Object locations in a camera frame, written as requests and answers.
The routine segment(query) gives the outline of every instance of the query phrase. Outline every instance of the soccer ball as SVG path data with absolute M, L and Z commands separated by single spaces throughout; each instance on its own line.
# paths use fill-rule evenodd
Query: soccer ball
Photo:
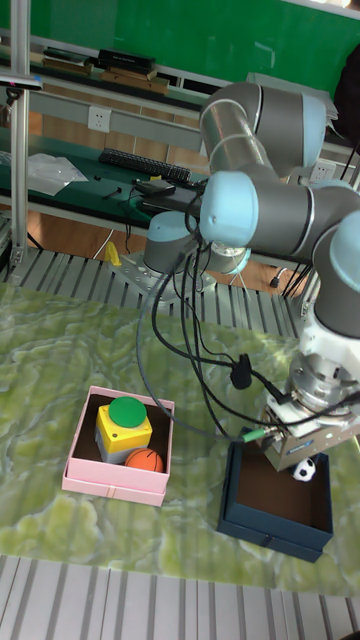
M 315 463 L 311 460 L 311 458 L 305 458 L 293 468 L 291 475 L 295 480 L 300 480 L 301 482 L 310 482 L 311 478 L 316 473 Z

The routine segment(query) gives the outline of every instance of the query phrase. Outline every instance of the black keyboard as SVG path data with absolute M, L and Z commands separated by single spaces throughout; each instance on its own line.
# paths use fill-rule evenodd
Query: black keyboard
M 191 179 L 190 169 L 177 167 L 174 164 L 160 162 L 159 160 L 151 160 L 142 156 L 134 156 L 132 153 L 125 151 L 117 151 L 116 149 L 104 149 L 99 156 L 99 162 L 105 164 L 114 164 L 116 167 L 124 169 L 133 169 L 134 171 L 142 171 L 150 176 L 161 176 L 174 182 L 189 182 Z

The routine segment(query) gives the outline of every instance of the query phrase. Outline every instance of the orange ball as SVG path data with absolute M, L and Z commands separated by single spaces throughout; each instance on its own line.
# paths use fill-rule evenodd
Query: orange ball
M 164 471 L 164 464 L 159 454 L 152 449 L 135 449 L 125 461 L 125 467 L 133 469 L 143 469 L 144 471 Z

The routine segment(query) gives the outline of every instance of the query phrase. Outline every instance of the dark blue box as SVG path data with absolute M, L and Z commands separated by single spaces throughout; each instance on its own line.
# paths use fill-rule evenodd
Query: dark blue box
M 229 447 L 217 530 L 315 562 L 333 536 L 328 456 L 320 453 L 313 479 L 299 482 L 248 451 Z

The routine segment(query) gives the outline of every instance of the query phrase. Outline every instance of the pink cardboard box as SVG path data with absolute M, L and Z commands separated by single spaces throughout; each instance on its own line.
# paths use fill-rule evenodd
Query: pink cardboard box
M 153 428 L 149 448 L 161 456 L 163 473 L 102 462 L 94 438 L 97 410 L 101 405 L 110 404 L 111 400 L 120 396 L 132 396 L 146 406 Z M 173 402 L 161 402 L 174 413 Z M 156 406 L 152 398 L 90 387 L 67 459 L 62 489 L 160 507 L 170 476 L 172 432 L 173 421 Z

